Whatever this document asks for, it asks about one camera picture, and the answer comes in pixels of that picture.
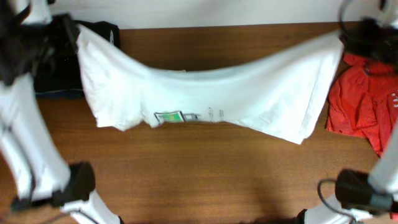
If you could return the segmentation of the white t-shirt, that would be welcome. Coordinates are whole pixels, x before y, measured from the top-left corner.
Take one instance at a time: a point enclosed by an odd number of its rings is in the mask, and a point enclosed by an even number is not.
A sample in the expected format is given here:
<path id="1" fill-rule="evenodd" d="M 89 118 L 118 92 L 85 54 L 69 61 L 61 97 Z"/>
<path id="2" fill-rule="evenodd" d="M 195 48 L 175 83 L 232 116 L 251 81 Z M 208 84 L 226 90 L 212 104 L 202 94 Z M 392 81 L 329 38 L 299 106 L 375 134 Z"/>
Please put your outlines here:
<path id="1" fill-rule="evenodd" d="M 296 144 L 312 134 L 343 51 L 332 32 L 243 65 L 186 72 L 148 67 L 86 27 L 77 44 L 100 128 L 227 122 Z"/>

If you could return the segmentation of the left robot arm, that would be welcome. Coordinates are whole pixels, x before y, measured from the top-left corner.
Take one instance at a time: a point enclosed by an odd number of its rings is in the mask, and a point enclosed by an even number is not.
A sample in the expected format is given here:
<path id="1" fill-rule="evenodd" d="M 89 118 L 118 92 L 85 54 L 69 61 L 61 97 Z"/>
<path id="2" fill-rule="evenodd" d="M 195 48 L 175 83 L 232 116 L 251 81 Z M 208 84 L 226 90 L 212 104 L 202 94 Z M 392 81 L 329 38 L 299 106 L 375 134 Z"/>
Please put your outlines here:
<path id="1" fill-rule="evenodd" d="M 75 55 L 79 28 L 48 1 L 1 2 L 1 153 L 17 187 L 11 209 L 59 208 L 79 223 L 121 223 L 96 191 L 88 162 L 66 163 L 37 106 L 34 77 Z"/>

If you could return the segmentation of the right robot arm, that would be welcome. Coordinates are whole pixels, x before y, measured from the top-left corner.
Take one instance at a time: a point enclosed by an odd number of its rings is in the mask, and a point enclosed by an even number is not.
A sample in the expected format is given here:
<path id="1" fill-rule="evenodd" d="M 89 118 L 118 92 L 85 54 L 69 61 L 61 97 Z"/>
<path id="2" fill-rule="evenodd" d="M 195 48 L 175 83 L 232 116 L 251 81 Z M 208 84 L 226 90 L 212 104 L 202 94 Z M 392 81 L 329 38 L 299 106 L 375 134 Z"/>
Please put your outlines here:
<path id="1" fill-rule="evenodd" d="M 347 29 L 344 14 L 350 1 L 338 11 L 340 40 L 345 50 L 368 60 L 397 68 L 397 1 L 379 1 L 376 19 L 362 19 Z M 302 210 L 291 223 L 363 223 L 385 213 L 397 213 L 397 130 L 386 152 L 370 173 L 343 169 L 336 179 L 317 184 L 321 205 Z"/>

